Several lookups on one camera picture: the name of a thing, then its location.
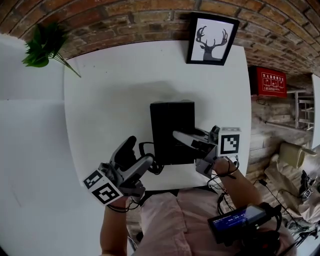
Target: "deer antler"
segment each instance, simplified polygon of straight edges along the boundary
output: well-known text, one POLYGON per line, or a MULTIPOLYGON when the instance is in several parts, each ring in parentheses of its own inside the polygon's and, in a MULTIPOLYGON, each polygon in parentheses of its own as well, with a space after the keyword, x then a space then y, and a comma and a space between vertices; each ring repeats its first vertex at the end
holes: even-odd
POLYGON ((201 38, 205 35, 203 32, 204 32, 204 29, 205 29, 206 27, 207 27, 207 26, 204 26, 204 27, 199 28, 198 31, 196 32, 196 38, 195 38, 195 40, 196 40, 198 43, 203 44, 205 47, 208 46, 208 45, 207 45, 208 40, 206 40, 205 43, 204 43, 204 42, 201 41, 201 38))
POLYGON ((222 42, 219 43, 219 44, 216 44, 216 39, 214 39, 213 41, 213 48, 214 47, 217 47, 217 46, 224 46, 228 41, 228 34, 227 34, 227 31, 225 29, 223 29, 222 31, 222 42))

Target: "red fire extinguisher box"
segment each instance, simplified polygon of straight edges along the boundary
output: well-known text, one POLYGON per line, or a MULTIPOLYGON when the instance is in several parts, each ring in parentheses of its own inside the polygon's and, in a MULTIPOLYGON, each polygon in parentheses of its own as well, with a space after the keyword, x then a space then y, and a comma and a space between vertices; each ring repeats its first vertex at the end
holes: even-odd
POLYGON ((248 68, 251 95, 287 97, 286 74, 269 68, 248 68))

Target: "person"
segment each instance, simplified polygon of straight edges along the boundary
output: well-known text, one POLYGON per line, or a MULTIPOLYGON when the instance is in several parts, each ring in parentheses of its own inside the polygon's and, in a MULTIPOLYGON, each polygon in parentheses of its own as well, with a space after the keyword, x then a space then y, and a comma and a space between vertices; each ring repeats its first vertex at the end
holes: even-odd
MULTIPOLYGON (((218 158, 213 166, 217 175, 235 170, 235 165, 225 158, 218 158)), ((221 182, 238 209, 249 204, 259 205, 262 197, 253 184, 237 169, 221 182)), ((143 238, 134 256, 234 256, 241 250, 241 241, 231 246, 217 244, 208 225, 208 219, 218 216, 219 195, 200 188, 180 189, 177 195, 171 192, 157 193, 145 200, 141 207, 141 228, 143 238)), ((112 203, 115 207, 126 207, 126 198, 112 203)), ((276 229, 276 221, 263 224, 259 232, 276 229)), ((294 240, 281 225, 278 230, 280 246, 276 255, 289 248, 294 240)), ((126 214, 106 207, 100 233, 102 256, 127 255, 126 214)), ((292 247, 286 256, 296 255, 292 247)))

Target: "red sign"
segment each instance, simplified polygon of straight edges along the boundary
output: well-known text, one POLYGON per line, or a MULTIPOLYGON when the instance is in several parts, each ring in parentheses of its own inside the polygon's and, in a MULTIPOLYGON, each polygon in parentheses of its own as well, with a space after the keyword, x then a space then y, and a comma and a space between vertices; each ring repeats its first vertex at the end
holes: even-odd
POLYGON ((286 74, 264 67, 256 67, 257 94, 261 96, 287 97, 286 74))

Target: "pink shirt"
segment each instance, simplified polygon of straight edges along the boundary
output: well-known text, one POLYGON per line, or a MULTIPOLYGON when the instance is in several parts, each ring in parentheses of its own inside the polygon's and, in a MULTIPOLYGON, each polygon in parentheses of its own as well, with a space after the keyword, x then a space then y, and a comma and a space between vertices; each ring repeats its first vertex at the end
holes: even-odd
MULTIPOLYGON (((226 247, 217 244, 208 219, 218 216, 218 195, 197 189, 182 189, 177 197, 166 192, 148 198, 141 208, 143 239, 134 256, 234 256, 240 242, 226 247)), ((260 230, 275 230, 276 221, 267 222, 260 230)), ((282 226, 279 253, 294 243, 282 226)), ((296 255, 292 248, 286 256, 296 255)))

